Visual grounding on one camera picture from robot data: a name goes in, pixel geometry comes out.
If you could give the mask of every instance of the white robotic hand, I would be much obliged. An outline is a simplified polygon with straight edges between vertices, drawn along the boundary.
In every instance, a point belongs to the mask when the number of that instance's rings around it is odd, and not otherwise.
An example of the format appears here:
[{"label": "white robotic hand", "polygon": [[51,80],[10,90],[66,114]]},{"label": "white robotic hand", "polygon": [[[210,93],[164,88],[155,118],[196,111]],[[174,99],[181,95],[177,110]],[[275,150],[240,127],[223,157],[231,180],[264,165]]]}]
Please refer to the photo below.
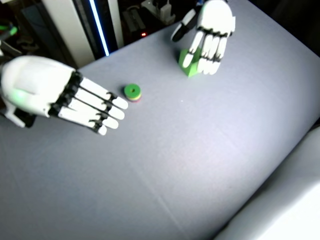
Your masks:
[{"label": "white robotic hand", "polygon": [[1,69],[6,118],[24,128],[36,116],[58,117],[105,135],[118,128],[128,102],[72,67],[39,56],[20,56]]},{"label": "white robotic hand", "polygon": [[213,75],[224,57],[228,37],[235,31],[236,17],[233,16],[227,0],[208,0],[187,13],[171,39],[174,42],[179,41],[196,25],[196,22],[197,32],[184,58],[183,67],[187,68],[191,64],[195,52],[204,39],[197,70],[199,73]]}]

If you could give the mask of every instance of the green roll of tape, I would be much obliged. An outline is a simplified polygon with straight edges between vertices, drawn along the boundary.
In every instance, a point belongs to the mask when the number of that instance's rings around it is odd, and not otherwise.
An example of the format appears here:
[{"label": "green roll of tape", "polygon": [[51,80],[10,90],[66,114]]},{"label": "green roll of tape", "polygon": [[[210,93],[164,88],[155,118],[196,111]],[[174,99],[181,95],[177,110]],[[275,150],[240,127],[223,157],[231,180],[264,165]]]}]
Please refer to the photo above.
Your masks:
[{"label": "green roll of tape", "polygon": [[141,97],[141,89],[137,84],[129,84],[124,88],[124,95],[130,101],[137,101]]}]

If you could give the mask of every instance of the green cube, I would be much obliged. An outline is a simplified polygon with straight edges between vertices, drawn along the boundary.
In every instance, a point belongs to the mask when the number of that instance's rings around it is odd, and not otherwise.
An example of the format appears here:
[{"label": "green cube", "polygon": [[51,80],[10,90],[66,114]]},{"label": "green cube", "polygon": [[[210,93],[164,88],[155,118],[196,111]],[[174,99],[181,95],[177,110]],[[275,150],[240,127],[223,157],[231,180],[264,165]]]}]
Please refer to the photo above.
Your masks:
[{"label": "green cube", "polygon": [[186,55],[188,54],[188,51],[189,51],[188,49],[183,49],[180,52],[179,66],[183,70],[183,72],[190,78],[190,77],[198,74],[198,62],[199,62],[200,55],[201,55],[201,48],[198,48],[195,51],[195,54],[193,56],[191,64],[185,68],[185,67],[183,67],[183,63],[184,63]]}]

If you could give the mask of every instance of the green disc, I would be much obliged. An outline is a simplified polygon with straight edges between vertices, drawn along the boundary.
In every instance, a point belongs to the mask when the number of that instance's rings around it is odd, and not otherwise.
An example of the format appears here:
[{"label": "green disc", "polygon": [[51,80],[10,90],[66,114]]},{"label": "green disc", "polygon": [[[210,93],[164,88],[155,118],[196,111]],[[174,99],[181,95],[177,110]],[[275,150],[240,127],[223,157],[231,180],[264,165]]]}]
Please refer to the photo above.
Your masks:
[{"label": "green disc", "polygon": [[137,99],[141,96],[141,89],[137,84],[129,84],[124,88],[124,95],[128,99]]}]

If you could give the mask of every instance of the table surface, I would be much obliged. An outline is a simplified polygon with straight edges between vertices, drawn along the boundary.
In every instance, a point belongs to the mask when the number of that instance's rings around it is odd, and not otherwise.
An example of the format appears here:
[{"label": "table surface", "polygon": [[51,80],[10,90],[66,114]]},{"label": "table surface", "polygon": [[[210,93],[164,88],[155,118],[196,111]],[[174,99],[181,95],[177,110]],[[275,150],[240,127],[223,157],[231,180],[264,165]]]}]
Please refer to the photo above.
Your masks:
[{"label": "table surface", "polygon": [[104,137],[0,118],[0,239],[210,239],[320,116],[320,59],[247,0],[216,75],[177,64],[174,26],[81,72],[142,88]]}]

